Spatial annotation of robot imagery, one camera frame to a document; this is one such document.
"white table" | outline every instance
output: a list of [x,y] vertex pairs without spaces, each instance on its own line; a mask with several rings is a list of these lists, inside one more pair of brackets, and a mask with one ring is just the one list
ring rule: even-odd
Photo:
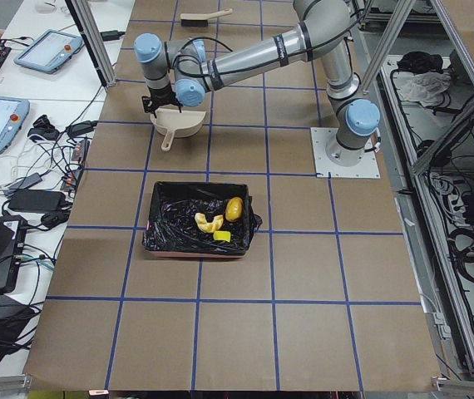
[[[91,2],[91,11],[99,30],[125,31],[134,2],[135,0]],[[69,27],[74,22],[71,15],[61,11],[61,8],[65,7],[65,2],[58,0],[56,3],[56,11],[39,13],[33,0],[25,0],[3,37],[38,38],[47,29],[60,30]],[[69,27],[65,32],[78,34],[76,27]],[[111,63],[116,62],[121,43],[122,40],[105,43]],[[23,47],[10,42],[8,45],[13,50],[0,70],[0,96],[15,96],[28,100],[89,101],[101,85],[85,47],[60,70],[48,75],[16,65],[13,60],[21,53]],[[97,100],[104,100],[105,96],[102,92]]]
[[[27,118],[22,124],[22,129],[18,132],[13,143],[8,147],[4,153],[0,155],[0,183],[4,183],[10,180],[10,177],[7,176],[6,170],[10,169],[14,165],[15,159],[22,153],[24,150],[29,150],[32,147],[36,147],[30,142],[27,138],[27,132],[32,127],[32,123],[41,115],[48,115],[51,123],[58,129],[63,130],[66,125],[68,125],[75,117],[77,117],[83,109],[89,104],[88,101],[35,101],[30,100],[30,111]],[[101,113],[102,101],[93,102],[87,112],[83,114],[83,117],[80,121],[86,120],[96,120]],[[21,159],[20,165],[31,165],[36,159],[37,154],[41,154],[41,150],[37,150],[33,153],[27,153],[27,155]],[[32,171],[43,172],[45,168],[38,168]],[[27,170],[21,168],[17,177],[24,176],[27,173]],[[32,187],[33,189],[50,189],[53,187],[61,178],[61,175],[55,172],[51,172],[48,175],[44,176],[43,182],[39,183]],[[0,215],[2,203],[6,200],[5,197],[0,196]],[[20,214],[30,224],[39,224],[40,214]],[[59,241],[62,238],[63,232],[66,228],[65,224],[61,224],[49,232],[41,231],[29,231],[27,232],[27,238],[25,240],[26,244],[36,246],[40,249],[43,249],[45,252],[51,256],[56,249]],[[39,253],[32,249],[25,249],[25,254],[35,254]],[[41,267],[39,285],[37,290],[37,295],[34,298],[33,302],[39,302],[44,300],[48,284],[50,283],[50,278],[52,276],[52,271]],[[30,300],[33,290],[37,282],[37,266],[32,263],[20,268],[20,272],[17,278],[17,285],[15,290],[8,294],[9,297],[17,300],[20,303],[28,303]],[[35,327],[38,318],[34,318],[27,325],[25,330],[22,333],[25,333],[29,329]],[[0,363],[0,377],[14,376],[22,373],[22,369],[27,360],[27,351],[21,350],[13,355],[6,356]]]

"black plastic bag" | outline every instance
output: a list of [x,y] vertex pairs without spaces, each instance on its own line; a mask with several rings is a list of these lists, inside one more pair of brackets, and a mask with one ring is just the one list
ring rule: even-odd
[[[233,197],[243,200],[242,217],[232,223],[225,220],[220,229],[231,233],[230,242],[214,240],[213,234],[198,228],[195,214],[205,214],[211,221],[216,215],[225,213],[226,205]],[[158,181],[154,184],[143,244],[160,256],[183,253],[198,254],[199,257],[242,256],[262,223],[254,214],[251,203],[246,185]]]
[[442,57],[438,54],[408,52],[397,62],[397,67],[401,71],[409,71],[415,75],[430,71],[442,73],[443,63]]

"yellow sponge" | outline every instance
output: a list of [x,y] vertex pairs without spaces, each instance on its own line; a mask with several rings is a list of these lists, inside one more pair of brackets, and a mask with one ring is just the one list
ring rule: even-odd
[[231,239],[231,233],[229,231],[220,231],[217,230],[213,233],[213,239],[219,240],[219,241],[230,241]]

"cloth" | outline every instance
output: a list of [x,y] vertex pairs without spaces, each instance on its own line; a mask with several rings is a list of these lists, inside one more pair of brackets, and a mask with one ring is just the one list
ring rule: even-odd
[[442,103],[442,93],[452,82],[449,75],[437,72],[427,72],[413,76],[399,90],[399,96],[404,101],[419,102],[423,106],[437,106]]

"brush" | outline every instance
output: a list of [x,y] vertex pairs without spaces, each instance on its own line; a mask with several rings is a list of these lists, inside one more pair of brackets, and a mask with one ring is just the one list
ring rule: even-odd
[[231,13],[233,13],[233,11],[233,8],[227,8],[225,10],[220,10],[208,14],[182,13],[180,14],[181,26],[207,27],[209,19],[223,17],[224,15],[230,15]]

